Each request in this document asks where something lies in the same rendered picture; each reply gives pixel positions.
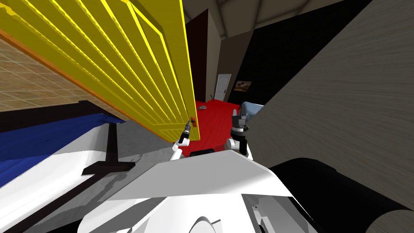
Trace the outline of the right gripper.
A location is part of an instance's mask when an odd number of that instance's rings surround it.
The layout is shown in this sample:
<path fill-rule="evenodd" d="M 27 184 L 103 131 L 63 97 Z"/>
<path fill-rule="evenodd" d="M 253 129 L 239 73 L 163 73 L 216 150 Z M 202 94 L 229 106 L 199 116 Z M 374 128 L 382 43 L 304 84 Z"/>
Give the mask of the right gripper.
<path fill-rule="evenodd" d="M 247 131 L 249 128 L 246 124 L 247 113 L 241 112 L 237 115 L 237 109 L 232 111 L 232 131 Z"/>

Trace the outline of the pale blue rounded block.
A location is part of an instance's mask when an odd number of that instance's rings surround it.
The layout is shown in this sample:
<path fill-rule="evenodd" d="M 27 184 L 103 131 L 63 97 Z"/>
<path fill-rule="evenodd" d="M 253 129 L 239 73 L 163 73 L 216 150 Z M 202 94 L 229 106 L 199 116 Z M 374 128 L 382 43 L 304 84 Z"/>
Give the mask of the pale blue rounded block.
<path fill-rule="evenodd" d="M 260 104 L 254 104 L 251 102 L 243 102 L 239 107 L 239 115 L 241 115 L 241 112 L 247 113 L 246 123 L 252 119 L 258 111 L 263 107 L 263 105 Z"/>

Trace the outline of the white panelled door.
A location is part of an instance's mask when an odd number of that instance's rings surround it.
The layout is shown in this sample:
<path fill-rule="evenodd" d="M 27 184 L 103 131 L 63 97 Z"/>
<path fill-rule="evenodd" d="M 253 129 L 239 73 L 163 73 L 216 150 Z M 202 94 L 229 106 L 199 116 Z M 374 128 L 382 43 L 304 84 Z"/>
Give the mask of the white panelled door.
<path fill-rule="evenodd" d="M 231 78 L 231 74 L 219 74 L 214 95 L 215 100 L 224 101 L 226 90 Z"/>

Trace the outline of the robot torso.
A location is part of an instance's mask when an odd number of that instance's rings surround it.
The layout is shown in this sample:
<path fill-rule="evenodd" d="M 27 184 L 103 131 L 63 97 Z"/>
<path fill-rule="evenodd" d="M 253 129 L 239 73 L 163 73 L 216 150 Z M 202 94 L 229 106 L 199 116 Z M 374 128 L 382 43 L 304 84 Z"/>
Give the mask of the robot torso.
<path fill-rule="evenodd" d="M 325 233 L 268 168 L 225 150 L 159 163 L 77 233 Z"/>

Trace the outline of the yellow panelled door leaf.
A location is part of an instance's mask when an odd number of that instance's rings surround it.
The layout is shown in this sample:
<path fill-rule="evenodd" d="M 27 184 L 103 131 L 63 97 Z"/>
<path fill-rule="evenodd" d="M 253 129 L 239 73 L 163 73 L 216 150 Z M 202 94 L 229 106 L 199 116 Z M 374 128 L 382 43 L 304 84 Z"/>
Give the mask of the yellow panelled door leaf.
<path fill-rule="evenodd" d="M 0 101 L 93 103 L 175 142 L 197 120 L 182 0 L 0 0 Z"/>

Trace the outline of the framed brown wall picture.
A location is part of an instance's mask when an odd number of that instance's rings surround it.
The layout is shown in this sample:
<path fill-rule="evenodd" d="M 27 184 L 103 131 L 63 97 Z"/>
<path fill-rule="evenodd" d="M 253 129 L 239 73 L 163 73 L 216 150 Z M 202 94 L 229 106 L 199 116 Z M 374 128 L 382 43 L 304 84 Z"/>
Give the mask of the framed brown wall picture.
<path fill-rule="evenodd" d="M 251 84 L 252 84 L 251 81 L 237 81 L 234 87 L 234 91 L 247 92 Z"/>

